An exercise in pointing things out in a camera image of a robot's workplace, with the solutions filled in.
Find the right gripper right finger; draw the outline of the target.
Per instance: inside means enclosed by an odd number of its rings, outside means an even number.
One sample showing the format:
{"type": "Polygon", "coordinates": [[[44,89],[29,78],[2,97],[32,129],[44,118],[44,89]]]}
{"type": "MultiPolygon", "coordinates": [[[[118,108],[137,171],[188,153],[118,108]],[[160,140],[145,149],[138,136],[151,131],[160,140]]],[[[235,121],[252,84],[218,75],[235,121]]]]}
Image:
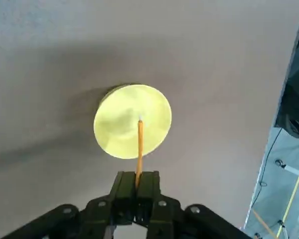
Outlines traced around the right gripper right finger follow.
{"type": "Polygon", "coordinates": [[[148,239],[248,239],[249,236],[202,204],[184,210],[160,190],[159,172],[143,172],[137,190],[137,223],[148,239]]]}

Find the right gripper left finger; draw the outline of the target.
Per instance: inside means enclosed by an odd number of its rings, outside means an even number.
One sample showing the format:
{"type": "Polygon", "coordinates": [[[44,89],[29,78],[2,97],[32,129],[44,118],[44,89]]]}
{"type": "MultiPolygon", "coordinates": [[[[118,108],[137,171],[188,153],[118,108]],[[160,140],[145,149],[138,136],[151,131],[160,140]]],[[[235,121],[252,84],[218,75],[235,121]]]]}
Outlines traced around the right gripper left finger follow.
{"type": "Polygon", "coordinates": [[[120,171],[109,194],[90,200],[84,209],[72,204],[60,205],[4,238],[111,239],[116,226],[132,224],[135,204],[135,174],[120,171]]]}

